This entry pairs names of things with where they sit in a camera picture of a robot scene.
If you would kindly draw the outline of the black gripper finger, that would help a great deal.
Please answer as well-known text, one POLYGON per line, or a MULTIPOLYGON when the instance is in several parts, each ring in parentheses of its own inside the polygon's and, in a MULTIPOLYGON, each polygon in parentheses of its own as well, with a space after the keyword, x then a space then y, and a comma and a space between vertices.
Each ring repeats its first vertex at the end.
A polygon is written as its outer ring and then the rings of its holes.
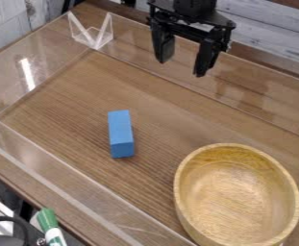
POLYGON ((203 77, 207 71, 214 67, 219 54, 219 44, 215 40, 206 38, 199 45, 196 54, 194 75, 203 77))
POLYGON ((155 19, 150 23, 150 28, 155 58, 164 63, 175 54, 175 35, 170 26, 155 19))

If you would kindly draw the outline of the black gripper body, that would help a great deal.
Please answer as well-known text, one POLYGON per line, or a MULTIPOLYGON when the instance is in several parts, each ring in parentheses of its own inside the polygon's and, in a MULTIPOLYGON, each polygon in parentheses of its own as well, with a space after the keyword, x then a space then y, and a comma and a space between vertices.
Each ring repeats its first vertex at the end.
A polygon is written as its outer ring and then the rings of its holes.
POLYGON ((170 26, 175 36, 195 42, 215 40, 219 49, 228 49, 232 20, 216 11, 216 0, 148 0, 150 18, 170 26))

